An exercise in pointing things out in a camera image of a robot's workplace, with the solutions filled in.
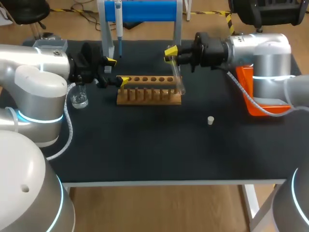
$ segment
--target glass beaker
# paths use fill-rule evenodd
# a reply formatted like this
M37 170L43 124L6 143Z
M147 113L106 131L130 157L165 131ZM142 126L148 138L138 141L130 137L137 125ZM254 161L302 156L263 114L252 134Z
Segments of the glass beaker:
M70 98L73 107L76 109L82 109L88 106L88 97L85 84L77 83L76 86L70 90Z

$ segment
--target pipette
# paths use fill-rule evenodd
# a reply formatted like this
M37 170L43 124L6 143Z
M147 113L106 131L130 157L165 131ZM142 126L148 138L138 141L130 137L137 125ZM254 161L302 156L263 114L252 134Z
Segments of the pipette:
M121 0L115 0L115 17L116 17L117 39L118 39L118 44L119 44L119 57L121 57L122 56L122 36L123 36Z

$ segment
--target black tabletop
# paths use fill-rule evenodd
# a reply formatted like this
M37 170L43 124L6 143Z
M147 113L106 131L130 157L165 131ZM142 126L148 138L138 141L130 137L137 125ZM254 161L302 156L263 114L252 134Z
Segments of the black tabletop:
M171 75L168 41L123 41L112 75ZM69 41L69 50L81 42ZM239 89L222 71L182 66L186 94L179 106L119 106L117 89L87 86L89 105L68 101L73 140L50 161L62 182L285 179L309 153L309 115L252 117ZM300 74L293 59L292 74ZM0 106L14 106L4 91ZM207 117L214 124L207 124ZM59 151L68 138L64 121Z

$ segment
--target black chair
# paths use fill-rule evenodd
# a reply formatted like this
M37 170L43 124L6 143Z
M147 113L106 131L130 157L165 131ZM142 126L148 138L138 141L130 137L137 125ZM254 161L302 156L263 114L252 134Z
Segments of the black chair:
M229 0L232 13L241 21L254 25L257 32L262 26L300 24L306 13L308 0Z
M35 39L41 38L37 23L46 29L40 21L50 12L50 7L45 0L0 0L0 6L7 11L7 15L16 24L29 24Z

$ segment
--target wooden test tube rack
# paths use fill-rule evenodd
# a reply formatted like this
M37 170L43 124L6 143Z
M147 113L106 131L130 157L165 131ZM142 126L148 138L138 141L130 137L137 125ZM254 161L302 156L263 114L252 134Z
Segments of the wooden test tube rack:
M118 90L118 105L181 105L182 98L177 92L174 76L121 76L129 81ZM148 86L148 88L130 88L131 86ZM162 86L154 89L149 86Z

